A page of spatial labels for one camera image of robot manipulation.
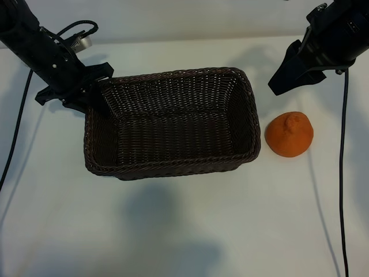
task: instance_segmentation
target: orange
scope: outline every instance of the orange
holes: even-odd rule
[[[269,147],[283,157],[296,157],[310,147],[314,130],[303,113],[294,111],[274,119],[265,132]]]

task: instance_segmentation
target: black cable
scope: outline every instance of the black cable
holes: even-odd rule
[[[15,130],[14,136],[13,136],[12,146],[10,147],[9,156],[7,157],[7,161],[6,161],[6,165],[5,165],[5,168],[4,168],[4,172],[3,172],[2,177],[1,177],[1,180],[0,180],[0,190],[2,189],[2,186],[3,186],[4,182],[5,182],[5,177],[6,177],[6,174],[7,174],[8,169],[9,169],[10,162],[12,161],[12,157],[13,157],[13,154],[14,154],[14,149],[16,147],[19,126],[21,124],[21,119],[22,119],[24,104],[25,104],[25,100],[26,100],[26,97],[27,97],[29,85],[31,83],[32,75],[33,75],[33,71],[30,70],[29,71],[28,78],[27,78],[27,82],[26,82],[26,85],[25,85],[25,88],[24,88],[24,92],[23,92],[21,107],[20,107],[19,113],[18,113],[18,119],[17,119],[17,124],[16,124],[16,130]]]
[[[345,237],[345,224],[344,224],[344,177],[343,177],[343,165],[344,165],[344,147],[345,147],[345,131],[346,131],[346,110],[347,110],[347,98],[348,98],[348,69],[345,73],[345,91],[344,91],[344,104],[342,108],[342,127],[341,127],[341,149],[340,149],[340,223],[341,223],[341,239],[342,239],[342,253],[345,263],[345,276],[348,277],[348,261],[346,253],[346,237]]]
[[[53,32],[50,32],[48,29],[46,29],[45,27],[41,27],[41,30],[44,31],[49,37],[51,37],[54,40],[57,40],[61,46],[63,46],[65,48],[65,50],[67,50],[67,52],[69,53],[69,55],[76,61],[76,62],[80,62],[80,60],[77,58],[76,54],[74,51],[72,51],[72,49],[70,47],[68,47],[65,43],[65,40],[63,40],[60,36],[54,34]]]
[[[63,30],[61,30],[60,32],[57,33],[58,36],[63,35],[65,32],[69,31],[70,29],[74,28],[75,26],[81,25],[81,24],[90,24],[93,25],[92,29],[88,30],[87,32],[85,32],[82,35],[82,38],[85,38],[89,35],[92,35],[93,33],[96,33],[97,30],[99,29],[99,26],[97,25],[96,22],[93,22],[91,20],[80,20],[77,21],[75,23],[70,24],[69,26],[65,27]]]

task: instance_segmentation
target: screw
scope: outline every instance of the screw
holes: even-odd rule
[[[325,10],[327,7],[328,7],[328,4],[324,3],[324,4],[321,4],[321,5],[317,6],[317,10],[318,10],[318,12],[321,12],[321,11]]]

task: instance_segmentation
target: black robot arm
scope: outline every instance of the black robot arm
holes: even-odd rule
[[[40,27],[24,0],[0,0],[0,40],[48,84],[36,97],[40,104],[60,99],[83,113],[92,106],[108,114],[97,81],[112,77],[112,67],[85,66],[71,48],[74,39],[63,40]]]
[[[317,84],[324,70],[344,73],[369,48],[369,1],[335,0],[316,7],[303,41],[295,41],[269,82],[276,95],[302,85]]]

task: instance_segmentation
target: wicker basket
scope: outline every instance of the wicker basket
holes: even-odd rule
[[[179,70],[100,82],[111,109],[86,115],[86,167],[121,180],[229,171],[256,159],[260,127],[245,73]]]

